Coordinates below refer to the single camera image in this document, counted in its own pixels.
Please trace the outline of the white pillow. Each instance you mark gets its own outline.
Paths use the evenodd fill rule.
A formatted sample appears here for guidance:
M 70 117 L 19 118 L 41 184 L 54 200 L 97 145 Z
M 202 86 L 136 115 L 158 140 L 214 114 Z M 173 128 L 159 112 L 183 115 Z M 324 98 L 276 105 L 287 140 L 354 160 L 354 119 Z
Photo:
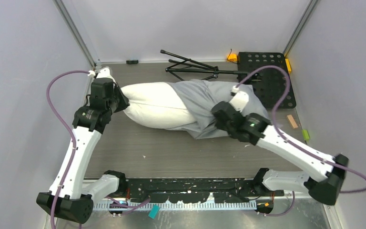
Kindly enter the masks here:
M 124 113 L 140 125 L 173 129 L 195 122 L 193 115 L 168 83 L 131 84 L 121 90 L 129 100 Z

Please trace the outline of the grey pillowcase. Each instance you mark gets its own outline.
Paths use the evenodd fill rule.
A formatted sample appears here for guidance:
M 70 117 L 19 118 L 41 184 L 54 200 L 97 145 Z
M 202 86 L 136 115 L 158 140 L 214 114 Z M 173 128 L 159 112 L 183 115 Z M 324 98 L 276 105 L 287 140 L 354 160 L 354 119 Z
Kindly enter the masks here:
M 173 131 L 186 131 L 194 139 L 206 139 L 228 136 L 226 131 L 215 127 L 215 117 L 211 109 L 221 101 L 232 99 L 230 90 L 234 82 L 191 80 L 170 83 L 186 106 L 194 121 L 171 128 Z

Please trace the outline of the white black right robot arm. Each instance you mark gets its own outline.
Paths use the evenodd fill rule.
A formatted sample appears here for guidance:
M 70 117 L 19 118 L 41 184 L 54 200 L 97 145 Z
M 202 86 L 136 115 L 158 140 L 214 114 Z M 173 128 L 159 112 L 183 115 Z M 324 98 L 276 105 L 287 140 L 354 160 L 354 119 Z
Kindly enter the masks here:
M 300 168 L 298 172 L 261 168 L 253 182 L 256 194 L 265 196 L 270 191 L 289 190 L 307 193 L 326 205 L 336 204 L 349 162 L 345 155 L 317 151 L 281 129 L 275 130 L 272 122 L 259 114 L 243 116 L 228 102 L 218 103 L 211 113 L 216 127 L 231 138 L 267 149 Z

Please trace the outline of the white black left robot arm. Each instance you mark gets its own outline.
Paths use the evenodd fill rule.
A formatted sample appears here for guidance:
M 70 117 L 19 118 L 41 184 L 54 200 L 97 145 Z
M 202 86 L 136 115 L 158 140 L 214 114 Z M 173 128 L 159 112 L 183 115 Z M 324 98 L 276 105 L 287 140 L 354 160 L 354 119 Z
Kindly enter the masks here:
M 40 192 L 37 204 L 51 217 L 79 224 L 88 221 L 95 203 L 114 195 L 123 197 L 127 191 L 124 173 L 107 170 L 87 187 L 83 180 L 92 153 L 114 113 L 129 106 L 128 99 L 112 77 L 97 77 L 91 83 L 88 103 L 74 114 L 71 127 L 66 127 L 71 140 L 59 173 L 48 192 Z

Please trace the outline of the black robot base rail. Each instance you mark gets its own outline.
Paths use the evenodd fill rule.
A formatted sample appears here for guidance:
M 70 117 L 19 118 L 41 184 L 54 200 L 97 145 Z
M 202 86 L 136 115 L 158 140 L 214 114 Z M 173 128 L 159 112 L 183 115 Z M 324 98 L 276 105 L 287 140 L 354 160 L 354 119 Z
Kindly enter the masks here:
M 141 203 L 245 203 L 261 197 L 282 197 L 283 190 L 268 191 L 251 178 L 129 178 L 109 197 Z

